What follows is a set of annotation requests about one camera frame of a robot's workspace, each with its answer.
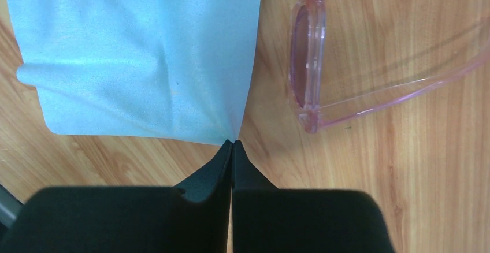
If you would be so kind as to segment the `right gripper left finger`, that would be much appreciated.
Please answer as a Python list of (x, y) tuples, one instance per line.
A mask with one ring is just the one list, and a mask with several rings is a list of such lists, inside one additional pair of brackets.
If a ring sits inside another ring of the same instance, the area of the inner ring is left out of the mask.
[(2, 252), (225, 252), (233, 144), (172, 187), (49, 187), (21, 209)]

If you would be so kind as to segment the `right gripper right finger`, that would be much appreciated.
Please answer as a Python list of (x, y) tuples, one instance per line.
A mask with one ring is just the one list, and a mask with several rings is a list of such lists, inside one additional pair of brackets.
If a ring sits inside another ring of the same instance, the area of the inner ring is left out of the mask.
[(348, 189), (280, 189), (233, 145), (235, 252), (394, 252), (374, 199)]

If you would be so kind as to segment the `blue cleaning cloth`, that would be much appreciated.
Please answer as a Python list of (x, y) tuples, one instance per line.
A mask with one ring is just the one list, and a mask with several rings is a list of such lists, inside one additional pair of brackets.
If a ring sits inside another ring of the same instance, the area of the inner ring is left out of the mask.
[(7, 0), (47, 128), (220, 145), (238, 138), (261, 0)]

